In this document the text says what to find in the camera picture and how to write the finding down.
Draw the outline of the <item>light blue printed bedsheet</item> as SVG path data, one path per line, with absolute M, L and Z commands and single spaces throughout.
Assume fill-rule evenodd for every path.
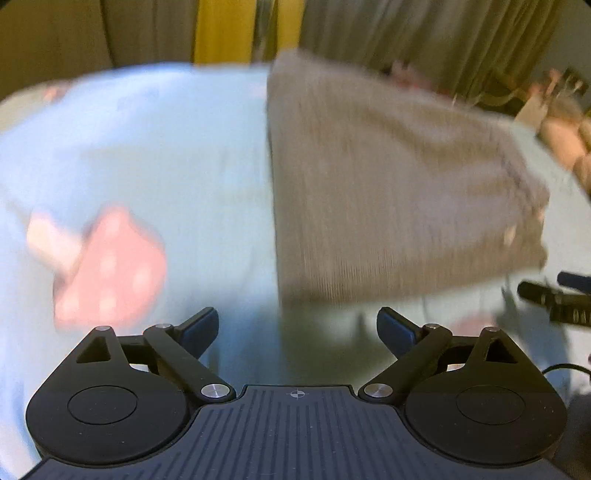
M 31 213 L 80 231 L 121 205 L 164 243 L 167 281 L 134 333 L 203 307 L 221 329 L 204 362 L 235 387 L 363 385 L 392 361 L 377 303 L 280 309 L 263 67 L 166 64 L 42 87 L 1 106 L 1 475 L 38 461 L 26 405 L 86 335 L 53 322 L 53 272 L 26 245 Z

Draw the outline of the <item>grey knit pants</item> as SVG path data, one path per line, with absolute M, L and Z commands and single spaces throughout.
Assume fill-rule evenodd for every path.
M 429 295 L 546 262 L 549 191 L 485 114 L 291 50 L 267 124 L 284 303 Z

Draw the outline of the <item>yellow curtain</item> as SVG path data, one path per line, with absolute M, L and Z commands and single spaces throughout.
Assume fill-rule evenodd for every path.
M 192 61 L 197 65 L 270 62 L 300 42 L 304 1 L 200 1 Z

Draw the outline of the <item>wall power outlet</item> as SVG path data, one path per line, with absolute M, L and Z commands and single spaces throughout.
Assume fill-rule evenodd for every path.
M 576 69 L 568 67 L 562 74 L 562 91 L 583 97 L 589 89 L 589 82 Z

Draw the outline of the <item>grey curtain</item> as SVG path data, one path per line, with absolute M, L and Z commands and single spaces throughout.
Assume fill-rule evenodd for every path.
M 194 63 L 200 1 L 5 1 L 1 92 L 102 70 Z M 373 70 L 407 63 L 477 93 L 492 70 L 529 76 L 561 1 L 304 1 L 297 47 Z

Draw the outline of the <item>pink plush toy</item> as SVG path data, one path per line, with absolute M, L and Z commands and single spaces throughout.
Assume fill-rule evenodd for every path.
M 571 172 L 590 195 L 590 118 L 565 111 L 549 111 L 538 131 L 555 160 Z

